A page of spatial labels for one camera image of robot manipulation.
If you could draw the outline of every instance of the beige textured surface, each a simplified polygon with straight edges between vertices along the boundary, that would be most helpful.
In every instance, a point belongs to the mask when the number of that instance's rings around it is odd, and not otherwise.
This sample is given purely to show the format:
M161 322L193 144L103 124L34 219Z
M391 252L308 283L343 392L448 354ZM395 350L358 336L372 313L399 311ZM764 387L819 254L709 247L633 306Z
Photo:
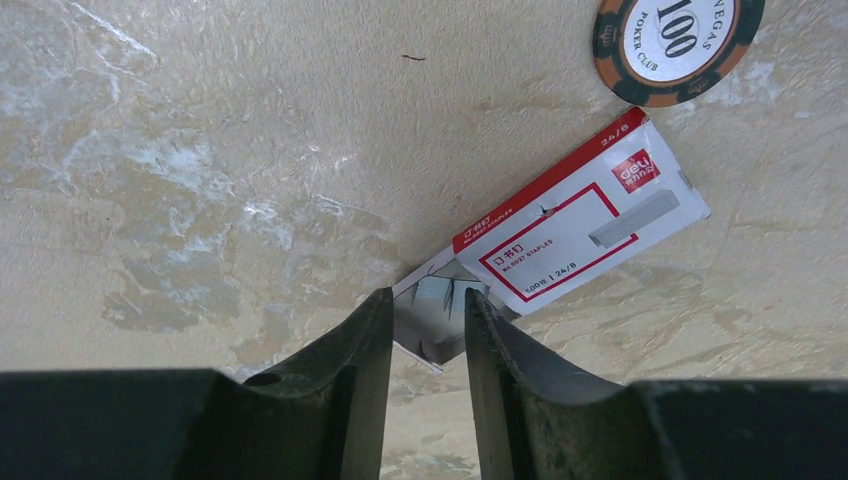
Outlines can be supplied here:
M0 369L294 352L626 108L596 9L0 0ZM619 381L845 375L846 36L769 0L651 112L713 217L520 325ZM385 478L478 473L465 370L395 355Z

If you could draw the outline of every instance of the deli logo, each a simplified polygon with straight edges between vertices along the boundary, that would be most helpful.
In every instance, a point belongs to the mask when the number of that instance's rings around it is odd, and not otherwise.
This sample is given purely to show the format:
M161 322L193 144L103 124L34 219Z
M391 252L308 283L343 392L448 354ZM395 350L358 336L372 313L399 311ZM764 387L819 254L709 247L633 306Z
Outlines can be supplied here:
M642 149L613 168L612 173L621 182L621 186L627 190L627 193L633 193L646 183L659 177L660 169L648 155L648 152Z

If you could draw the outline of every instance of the red stripe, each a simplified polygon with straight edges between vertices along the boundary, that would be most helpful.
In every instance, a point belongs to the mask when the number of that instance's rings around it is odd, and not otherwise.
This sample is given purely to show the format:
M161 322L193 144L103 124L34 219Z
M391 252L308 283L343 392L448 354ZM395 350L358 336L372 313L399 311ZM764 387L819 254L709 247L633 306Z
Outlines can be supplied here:
M630 132L638 128L647 120L647 114L638 107L631 108L625 112L613 123L601 130L589 141L577 147L577 149L571 152L567 157L560 160L556 165L548 169L548 171L530 182L529 185L522 188L518 193L510 197L499 207L495 208L489 212L488 215L483 216L480 220L472 224L471 227L455 236L453 238L454 253L458 254L468 248L469 245L474 243L481 236L503 223L506 219L514 215L515 212L526 207L535 199L539 198L543 193L547 192L556 184L563 181L566 177L576 172L598 155L618 143L619 140L626 137ZM625 125L627 126L626 132L622 132L621 129Z

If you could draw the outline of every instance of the poker chip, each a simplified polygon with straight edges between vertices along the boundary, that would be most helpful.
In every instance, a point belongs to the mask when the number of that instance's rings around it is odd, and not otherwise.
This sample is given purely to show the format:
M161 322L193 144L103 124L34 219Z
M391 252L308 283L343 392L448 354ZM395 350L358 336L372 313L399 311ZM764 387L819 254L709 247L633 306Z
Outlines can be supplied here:
M714 87L739 63L765 0L604 0L593 54L623 100L669 107Z

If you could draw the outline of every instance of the black plastic part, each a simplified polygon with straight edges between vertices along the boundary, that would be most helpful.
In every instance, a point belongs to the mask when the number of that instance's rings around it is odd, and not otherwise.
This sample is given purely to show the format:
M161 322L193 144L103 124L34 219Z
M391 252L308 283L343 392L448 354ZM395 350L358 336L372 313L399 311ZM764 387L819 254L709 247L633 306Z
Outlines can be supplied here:
M392 293L239 385L212 370L0 375L0 479L378 478Z
M559 357L466 291L482 478L845 478L848 382L647 381Z

